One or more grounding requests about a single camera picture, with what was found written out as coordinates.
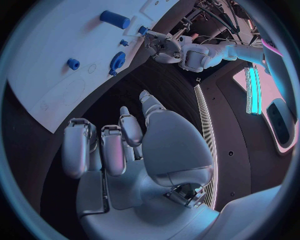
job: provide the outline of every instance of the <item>white robotic arm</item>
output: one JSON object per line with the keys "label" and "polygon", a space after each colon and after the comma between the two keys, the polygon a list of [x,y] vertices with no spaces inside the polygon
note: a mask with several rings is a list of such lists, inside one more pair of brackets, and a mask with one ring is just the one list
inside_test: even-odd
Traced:
{"label": "white robotic arm", "polygon": [[182,69],[196,73],[218,65],[223,59],[229,61],[242,59],[267,68],[263,63],[262,48],[240,45],[229,40],[219,44],[196,44],[192,43],[190,36],[181,36],[176,40],[149,30],[145,35],[145,47],[155,61],[166,64],[178,63]]}

